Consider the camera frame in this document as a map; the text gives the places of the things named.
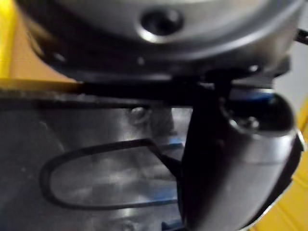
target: screw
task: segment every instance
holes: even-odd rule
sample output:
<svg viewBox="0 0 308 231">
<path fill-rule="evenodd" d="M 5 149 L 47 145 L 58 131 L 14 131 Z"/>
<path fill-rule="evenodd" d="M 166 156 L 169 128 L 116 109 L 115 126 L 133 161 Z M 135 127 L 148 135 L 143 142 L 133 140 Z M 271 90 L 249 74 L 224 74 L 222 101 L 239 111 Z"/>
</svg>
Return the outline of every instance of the screw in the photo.
<svg viewBox="0 0 308 231">
<path fill-rule="evenodd" d="M 259 69 L 258 65 L 252 65 L 249 67 L 249 71 L 250 72 L 256 72 Z"/>
<path fill-rule="evenodd" d="M 260 125 L 259 121 L 253 116 L 249 117 L 244 123 L 245 127 L 253 129 L 257 129 L 259 125 Z"/>
</svg>

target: reflective metal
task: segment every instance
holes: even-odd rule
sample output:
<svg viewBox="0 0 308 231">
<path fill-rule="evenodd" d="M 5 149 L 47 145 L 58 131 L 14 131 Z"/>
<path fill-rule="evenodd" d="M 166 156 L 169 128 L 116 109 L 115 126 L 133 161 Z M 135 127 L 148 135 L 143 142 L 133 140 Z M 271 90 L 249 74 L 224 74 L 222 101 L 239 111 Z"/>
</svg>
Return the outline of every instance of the reflective metal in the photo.
<svg viewBox="0 0 308 231">
<path fill-rule="evenodd" d="M 190 116 L 191 109 L 151 109 L 149 121 L 136 125 L 127 109 L 2 111 L 0 230 L 161 231 L 161 222 L 180 219 L 177 204 L 112 211 L 66 209 L 43 198 L 39 173 L 47 161 L 64 152 L 93 145 L 139 138 L 154 138 L 159 145 L 172 142 L 185 144 Z M 164 125 L 167 122 L 170 124 L 170 121 L 173 121 L 173 126 Z M 83 160 L 88 165 L 82 165 L 78 160 L 70 163 L 73 168 L 63 165 L 55 172 L 55 177 L 60 181 L 54 181 L 53 187 L 58 190 L 59 196 L 69 200 L 72 199 L 73 189 L 78 189 L 75 193 L 77 198 L 81 198 L 96 183 L 93 189 L 99 203 L 106 203 L 113 196 L 116 202 L 131 198 L 137 200 L 139 196 L 151 199 L 153 193 L 140 191 L 139 183 L 148 185 L 149 189 L 154 185 L 157 191 L 163 185 L 166 195 L 174 196 L 175 182 L 171 181 L 165 166 L 160 165 L 154 155 L 141 153 L 141 150 L 134 154 L 123 152 L 125 156 L 120 153 L 98 155 L 93 168 L 89 165 L 89 159 Z M 181 158 L 181 152 L 165 153 Z M 128 192 L 126 197 L 117 194 L 121 187 Z"/>
</svg>

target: metal plate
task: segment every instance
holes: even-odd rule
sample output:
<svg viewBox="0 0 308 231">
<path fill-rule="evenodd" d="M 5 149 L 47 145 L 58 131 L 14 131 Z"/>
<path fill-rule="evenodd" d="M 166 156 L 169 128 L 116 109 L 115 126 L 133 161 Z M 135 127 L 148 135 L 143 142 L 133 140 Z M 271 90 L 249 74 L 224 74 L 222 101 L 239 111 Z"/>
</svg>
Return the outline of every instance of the metal plate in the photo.
<svg viewBox="0 0 308 231">
<path fill-rule="evenodd" d="M 162 221 L 180 219 L 176 204 L 113 211 L 66 209 L 43 198 L 39 187 L 39 173 L 49 160 L 65 152 L 93 145 L 139 138 L 153 138 L 161 145 L 175 142 L 185 144 L 190 115 L 191 109 L 152 110 L 151 116 L 140 123 L 127 109 L 2 111 L 0 230 L 161 231 Z M 179 153 L 169 154 L 181 158 Z M 119 154 L 113 158 L 125 159 Z M 142 166 L 133 164 L 134 171 L 152 169 L 156 173 L 169 175 L 166 170 L 161 172 L 164 166 L 160 166 L 153 155 L 140 161 L 141 165 L 147 163 L 147 167 L 143 169 Z M 124 165 L 125 163 L 114 163 L 114 166 L 123 167 L 122 173 L 127 172 Z M 74 174 L 72 179 L 81 180 L 79 176 L 84 172 L 74 169 L 70 173 Z M 64 172 L 57 174 L 63 179 L 67 177 Z"/>
</svg>

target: gray metal piece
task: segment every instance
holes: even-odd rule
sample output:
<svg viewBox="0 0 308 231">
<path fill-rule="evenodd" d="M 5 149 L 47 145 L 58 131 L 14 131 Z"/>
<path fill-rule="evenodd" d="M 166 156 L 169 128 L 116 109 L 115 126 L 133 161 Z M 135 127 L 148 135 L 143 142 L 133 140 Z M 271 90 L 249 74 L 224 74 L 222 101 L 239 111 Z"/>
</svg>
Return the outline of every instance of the gray metal piece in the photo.
<svg viewBox="0 0 308 231">
<path fill-rule="evenodd" d="M 177 133 L 161 134 L 156 141 L 159 144 L 171 142 L 185 144 L 190 115 L 191 109 L 172 109 L 174 128 Z M 177 204 L 113 211 L 76 211 L 51 204 L 42 197 L 38 177 L 42 166 L 47 161 L 64 152 L 82 147 L 152 136 L 148 124 L 140 126 L 131 123 L 127 109 L 2 111 L 0 124 L 0 230 L 161 231 L 162 221 L 171 222 L 180 219 Z M 180 153 L 173 151 L 170 155 L 177 155 L 180 158 Z M 100 189 L 96 188 L 96 192 L 97 198 L 102 199 L 102 202 L 105 203 L 108 198 L 114 196 L 114 193 L 107 190 L 108 182 L 111 183 L 110 186 L 114 190 L 120 190 L 120 186 L 127 186 L 131 189 L 130 196 L 137 199 L 138 194 L 133 194 L 138 189 L 137 186 L 135 188 L 133 184 L 129 186 L 128 182 L 123 181 L 124 179 L 112 175 L 112 168 L 117 166 L 122 168 L 119 171 L 120 175 L 122 173 L 121 176 L 136 180 L 135 185 L 140 182 L 145 183 L 142 179 L 137 181 L 138 173 L 141 172 L 146 173 L 149 180 L 148 185 L 151 183 L 156 185 L 158 181 L 166 182 L 169 185 L 168 187 L 164 186 L 167 190 L 166 193 L 169 195 L 172 193 L 174 196 L 175 182 L 163 180 L 169 179 L 170 173 L 166 171 L 164 165 L 159 164 L 154 155 L 147 154 L 149 153 L 143 155 L 136 152 L 121 156 L 121 153 L 114 153 L 113 156 L 105 156 L 107 159 L 100 155 L 101 158 L 94 160 L 94 169 L 92 170 L 87 170 L 90 165 L 80 166 L 80 162 L 71 163 L 79 169 L 71 168 L 66 172 L 65 169 L 59 169 L 56 172 L 57 177 L 61 178 L 63 183 L 61 184 L 62 191 L 58 192 L 72 192 L 73 188 L 70 188 L 69 191 L 64 189 L 69 188 L 70 185 L 78 185 L 76 184 L 78 182 L 84 186 L 91 184 L 93 180 L 101 180 Z M 135 155 L 147 156 L 147 158 L 136 160 Z M 106 169 L 108 164 L 104 161 L 116 159 L 126 162 L 114 163 L 109 165 L 109 170 Z M 94 171 L 99 175 L 87 178 L 87 173 L 91 174 Z M 72 178 L 67 182 L 65 179 L 69 174 L 72 174 Z M 151 196 L 147 192 L 144 192 L 143 195 Z M 122 200 L 120 197 L 114 197 L 114 199 Z"/>
<path fill-rule="evenodd" d="M 107 33 L 152 43 L 184 41 L 206 34 L 216 39 L 236 30 L 265 7 L 270 0 L 55 0 L 89 25 Z M 170 36 L 156 36 L 142 28 L 140 20 L 150 11 L 172 9 L 184 18 L 184 28 Z"/>
</svg>

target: circular metal cover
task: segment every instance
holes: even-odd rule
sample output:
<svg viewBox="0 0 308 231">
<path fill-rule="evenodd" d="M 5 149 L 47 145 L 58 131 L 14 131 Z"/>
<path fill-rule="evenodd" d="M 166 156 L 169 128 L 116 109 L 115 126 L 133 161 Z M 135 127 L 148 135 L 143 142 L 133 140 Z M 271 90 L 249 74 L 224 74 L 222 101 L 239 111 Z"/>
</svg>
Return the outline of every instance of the circular metal cover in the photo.
<svg viewBox="0 0 308 231">
<path fill-rule="evenodd" d="M 304 0 L 15 0 L 32 47 L 79 81 L 170 81 L 277 68 Z"/>
<path fill-rule="evenodd" d="M 167 43 L 195 38 L 206 39 L 226 34 L 260 12 L 270 0 L 55 0 L 89 25 L 105 32 L 134 40 Z M 146 31 L 143 15 L 161 9 L 181 14 L 184 26 L 168 36 Z"/>
</svg>

